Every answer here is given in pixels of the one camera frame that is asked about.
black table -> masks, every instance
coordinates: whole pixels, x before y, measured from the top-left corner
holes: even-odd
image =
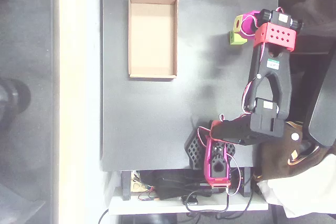
[[[128,75],[128,0],[103,0],[103,170],[189,168],[185,144],[195,128],[220,113],[229,120],[241,113],[253,44],[229,45],[234,18],[277,3],[180,0],[177,78],[135,81]],[[258,96],[272,98],[268,81]],[[241,167],[254,165],[254,149],[236,146]]]

brown bag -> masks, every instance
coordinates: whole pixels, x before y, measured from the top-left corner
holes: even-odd
[[[313,151],[307,156],[300,156],[302,127],[291,122],[286,123],[283,139],[277,142],[263,142],[260,145],[261,174],[256,181],[285,178],[298,175],[310,167],[319,164],[329,153],[336,153],[336,144],[332,147],[313,146]],[[299,134],[298,140],[292,139],[292,134]]]

green label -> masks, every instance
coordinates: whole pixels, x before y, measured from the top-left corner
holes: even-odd
[[[273,60],[273,59],[267,59],[266,67],[279,70],[279,66],[280,66],[280,61]]]

cardboard box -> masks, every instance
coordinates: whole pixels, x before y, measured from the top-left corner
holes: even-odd
[[[129,0],[128,64],[131,78],[176,78],[178,2]]]

green cube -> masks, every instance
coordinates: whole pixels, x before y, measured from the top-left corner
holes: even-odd
[[[239,34],[230,31],[230,45],[242,45],[246,42],[247,39],[244,39]]]

